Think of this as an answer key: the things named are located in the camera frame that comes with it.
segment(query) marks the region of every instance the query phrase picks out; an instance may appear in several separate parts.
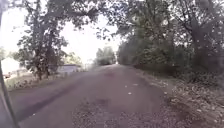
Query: overcast sky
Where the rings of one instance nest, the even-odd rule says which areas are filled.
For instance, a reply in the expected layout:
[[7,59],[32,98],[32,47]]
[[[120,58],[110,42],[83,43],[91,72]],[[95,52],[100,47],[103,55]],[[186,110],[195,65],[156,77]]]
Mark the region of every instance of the overcast sky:
[[[105,27],[106,19],[99,18],[99,23],[95,26]],[[64,50],[66,52],[75,52],[82,58],[84,63],[89,59],[94,59],[98,48],[105,45],[112,46],[114,51],[117,51],[119,39],[108,42],[96,38],[96,30],[90,25],[85,26],[83,31],[74,31],[72,23],[67,23],[61,35],[69,42],[69,45]],[[17,51],[18,40],[24,34],[24,12],[19,9],[11,9],[3,13],[2,25],[0,30],[0,46],[3,46],[7,51]],[[110,31],[115,32],[116,27],[109,27]]]

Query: roadside weeds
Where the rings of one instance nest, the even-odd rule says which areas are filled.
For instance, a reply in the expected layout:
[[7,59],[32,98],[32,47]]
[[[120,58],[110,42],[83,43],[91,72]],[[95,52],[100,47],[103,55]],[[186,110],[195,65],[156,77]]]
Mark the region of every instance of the roadside weeds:
[[171,105],[200,116],[214,128],[224,127],[223,89],[206,88],[174,78],[153,76],[142,70],[138,70],[137,75],[149,84],[161,88]]

